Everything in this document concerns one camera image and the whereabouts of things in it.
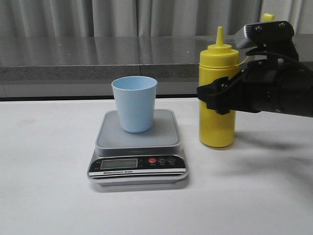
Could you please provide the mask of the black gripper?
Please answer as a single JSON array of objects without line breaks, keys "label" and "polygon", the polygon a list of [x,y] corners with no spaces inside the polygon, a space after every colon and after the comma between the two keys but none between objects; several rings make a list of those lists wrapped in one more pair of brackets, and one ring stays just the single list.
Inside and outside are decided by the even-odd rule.
[{"label": "black gripper", "polygon": [[248,113],[261,111],[283,113],[279,101],[280,66],[267,60],[252,61],[235,76],[218,78],[197,87],[200,101],[206,108],[225,115],[231,110]]}]

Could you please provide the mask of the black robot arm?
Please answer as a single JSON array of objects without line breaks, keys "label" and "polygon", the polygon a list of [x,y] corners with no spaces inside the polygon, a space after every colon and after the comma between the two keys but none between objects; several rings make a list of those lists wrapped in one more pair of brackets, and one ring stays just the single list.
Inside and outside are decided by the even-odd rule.
[{"label": "black robot arm", "polygon": [[234,110],[313,116],[313,73],[299,62],[252,61],[231,79],[199,86],[197,93],[207,109],[221,115]]}]

